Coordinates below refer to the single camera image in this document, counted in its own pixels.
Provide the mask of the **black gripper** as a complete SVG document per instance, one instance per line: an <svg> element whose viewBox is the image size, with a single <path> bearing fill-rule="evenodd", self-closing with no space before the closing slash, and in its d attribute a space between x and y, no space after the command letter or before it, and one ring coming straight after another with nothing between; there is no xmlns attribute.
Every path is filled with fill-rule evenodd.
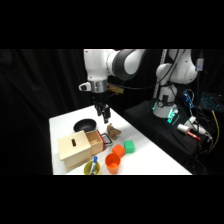
<svg viewBox="0 0 224 224"><path fill-rule="evenodd" d="M108 101L108 94L106 92L93 93L92 99L94 105L96 106L98 116L101 116L103 114L104 123L107 124L109 118L111 117L110 107L106 105Z"/></svg>

